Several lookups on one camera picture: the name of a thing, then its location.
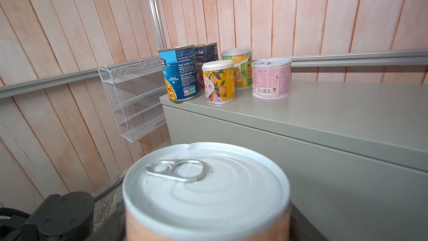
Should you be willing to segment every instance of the blue can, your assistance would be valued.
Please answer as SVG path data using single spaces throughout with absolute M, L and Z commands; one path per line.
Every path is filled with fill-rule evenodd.
M 194 45 L 160 50 L 159 57 L 170 101 L 191 100 L 201 94 Z

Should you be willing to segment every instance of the soup can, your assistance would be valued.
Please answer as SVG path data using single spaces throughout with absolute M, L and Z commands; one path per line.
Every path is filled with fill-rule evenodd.
M 290 95 L 292 80 L 292 60 L 290 58 L 270 58 L 254 60 L 253 96 L 274 100 Z
M 202 72 L 207 102 L 211 104 L 227 104 L 235 99 L 233 66 L 232 60 L 204 63 Z
M 269 158 L 224 143 L 159 149 L 123 182 L 127 241 L 287 241 L 290 185 Z
M 235 64 L 234 79 L 235 88 L 249 88 L 253 83 L 251 71 L 251 48 L 236 48 L 224 50 L 221 53 L 223 60 L 232 60 Z
M 198 80 L 201 88 L 205 88 L 202 65 L 206 62 L 218 60 L 217 42 L 195 46 L 195 60 L 198 68 Z
M 191 100 L 201 94 L 193 45 L 160 50 L 159 57 L 170 101 Z

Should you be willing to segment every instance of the metal mesh shelf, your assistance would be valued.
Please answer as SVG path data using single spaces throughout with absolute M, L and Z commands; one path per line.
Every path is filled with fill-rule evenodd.
M 135 142 L 165 123 L 161 60 L 152 57 L 98 69 L 120 134 Z

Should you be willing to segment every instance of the pull tab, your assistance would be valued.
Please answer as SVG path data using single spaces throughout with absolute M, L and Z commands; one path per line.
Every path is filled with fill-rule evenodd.
M 174 173 L 175 169 L 179 165 L 187 164 L 187 163 L 201 165 L 202 166 L 202 172 L 196 176 L 193 176 L 193 177 L 183 177 L 177 173 Z M 166 169 L 156 171 L 155 168 L 157 166 L 164 166 Z M 146 173 L 147 174 L 150 174 L 153 176 L 158 176 L 158 177 L 163 177 L 163 178 L 167 178 L 167 179 L 172 179 L 172 180 L 176 180 L 176 181 L 182 181 L 182 182 L 199 181 L 205 177 L 205 175 L 207 174 L 207 171 L 208 171 L 208 166 L 206 163 L 199 161 L 199 160 L 194 160 L 194 159 L 160 160 L 160 161 L 153 162 L 150 165 L 146 166 Z

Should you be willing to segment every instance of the food can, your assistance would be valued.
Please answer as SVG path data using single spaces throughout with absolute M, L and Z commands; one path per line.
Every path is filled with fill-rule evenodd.
M 290 185 L 269 158 L 216 142 L 139 159 L 123 182 L 127 241 L 287 241 Z
M 201 44 L 195 46 L 195 60 L 198 68 L 198 80 L 201 88 L 204 86 L 204 77 L 202 74 L 202 65 L 206 62 L 218 60 L 217 42 L 210 44 Z
M 207 62 L 202 66 L 205 97 L 211 104 L 227 104 L 235 99 L 232 60 Z
M 235 88 L 249 88 L 253 83 L 251 74 L 251 48 L 236 48 L 224 50 L 221 53 L 223 60 L 232 60 L 235 64 Z
M 159 57 L 170 101 L 191 100 L 201 94 L 193 45 L 160 50 Z
M 253 95 L 260 99 L 280 99 L 290 95 L 292 60 L 270 58 L 255 60 L 253 67 Z

